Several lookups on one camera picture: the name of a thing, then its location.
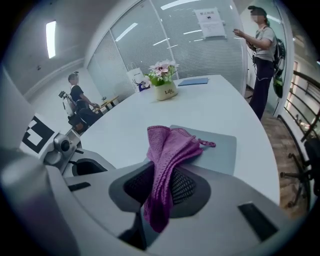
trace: white t-shirt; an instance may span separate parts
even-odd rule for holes
[[[255,56],[262,60],[273,62],[277,47],[277,38],[274,31],[270,27],[265,26],[264,28],[260,28],[256,31],[255,38],[259,40],[266,38],[271,41],[271,45],[268,50],[256,48]]]

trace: paper notice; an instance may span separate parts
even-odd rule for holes
[[[200,27],[205,38],[217,36],[227,37],[224,25],[221,21],[200,23]]]
[[[221,20],[217,8],[194,10],[194,13],[195,13],[199,23],[218,22]]]

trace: potted plant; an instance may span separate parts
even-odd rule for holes
[[[172,81],[172,76],[177,71],[175,61],[165,60],[150,66],[150,82],[154,85],[155,96],[158,101],[164,101],[178,94],[176,85]]]

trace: glass wall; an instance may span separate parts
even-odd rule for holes
[[[189,1],[170,7],[172,0],[153,0],[166,31],[175,61],[180,64],[179,78],[222,75],[239,92],[243,88],[244,64],[242,40],[236,38],[235,15],[229,1]],[[224,21],[224,36],[203,39],[203,33],[193,10],[218,8]]]
[[[120,101],[134,93],[126,72],[141,68],[144,74],[156,62],[175,60],[173,79],[222,75],[240,93],[243,91],[244,58],[242,40],[234,33],[240,28],[238,15],[229,0],[143,0],[127,11],[111,27],[96,49],[88,71],[100,93]],[[224,21],[224,36],[202,38],[193,10],[218,8]]]
[[[128,69],[131,64],[144,74],[156,62],[172,60],[165,33],[149,0],[131,8],[111,28]]]
[[[122,101],[135,93],[134,88],[127,78],[127,69],[115,45],[110,32],[108,32],[94,53],[94,57],[105,78],[104,96],[110,100],[111,96],[119,96]]]

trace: pink towel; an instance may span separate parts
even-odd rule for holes
[[[183,160],[200,155],[200,144],[215,147],[213,142],[196,139],[182,128],[151,126],[147,129],[147,157],[154,162],[152,191],[144,203],[144,218],[156,232],[162,232],[169,222],[173,206],[170,178],[174,167]]]

